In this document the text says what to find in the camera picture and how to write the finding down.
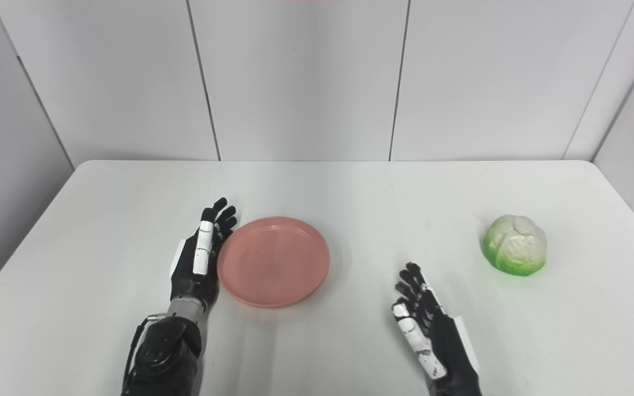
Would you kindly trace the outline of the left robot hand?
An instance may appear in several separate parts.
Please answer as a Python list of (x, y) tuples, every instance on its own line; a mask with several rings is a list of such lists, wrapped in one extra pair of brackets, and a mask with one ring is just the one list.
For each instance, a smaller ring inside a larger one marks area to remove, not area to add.
[(171, 265), (171, 300), (192, 298), (204, 311), (218, 298), (218, 256), (234, 232), (237, 210), (223, 196), (204, 208), (199, 227), (179, 243)]

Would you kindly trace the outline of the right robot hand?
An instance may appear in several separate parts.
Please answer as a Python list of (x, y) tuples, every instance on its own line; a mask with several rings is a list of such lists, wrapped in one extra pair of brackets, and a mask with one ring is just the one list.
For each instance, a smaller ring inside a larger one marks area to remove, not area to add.
[(481, 395), (479, 365), (465, 323), (438, 301), (420, 266), (407, 262), (392, 315), (428, 379), (431, 395)]

